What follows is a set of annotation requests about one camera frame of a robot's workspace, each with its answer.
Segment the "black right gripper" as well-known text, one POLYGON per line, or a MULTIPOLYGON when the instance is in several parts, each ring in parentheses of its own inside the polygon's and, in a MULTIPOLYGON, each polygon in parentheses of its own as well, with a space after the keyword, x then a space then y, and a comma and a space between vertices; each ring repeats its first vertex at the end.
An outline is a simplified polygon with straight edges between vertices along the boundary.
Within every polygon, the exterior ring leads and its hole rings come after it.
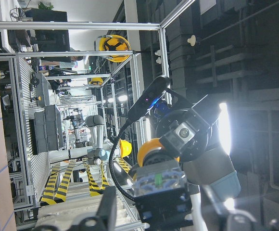
POLYGON ((182 162, 204 153, 214 125, 214 99, 210 95, 193 106, 186 105, 174 106, 156 128, 156 135, 169 155, 179 157, 182 162))

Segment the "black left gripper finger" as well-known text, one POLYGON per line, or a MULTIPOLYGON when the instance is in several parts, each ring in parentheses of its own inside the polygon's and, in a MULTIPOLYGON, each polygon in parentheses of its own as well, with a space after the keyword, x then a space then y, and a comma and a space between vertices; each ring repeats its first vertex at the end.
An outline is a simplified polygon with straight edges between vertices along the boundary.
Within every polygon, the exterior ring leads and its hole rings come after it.
POLYGON ((105 189, 96 213, 97 231, 114 231, 117 218, 116 187, 110 186, 105 189))

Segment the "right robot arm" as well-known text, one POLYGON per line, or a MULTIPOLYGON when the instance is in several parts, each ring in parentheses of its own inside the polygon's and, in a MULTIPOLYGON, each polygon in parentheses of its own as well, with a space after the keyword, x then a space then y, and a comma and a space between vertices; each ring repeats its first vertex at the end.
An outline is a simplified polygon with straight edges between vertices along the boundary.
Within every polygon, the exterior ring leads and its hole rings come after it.
POLYGON ((160 120, 156 135, 174 157, 179 157, 188 181, 224 202, 241 191, 230 158, 231 127, 227 104, 205 95, 189 107, 180 99, 160 120))

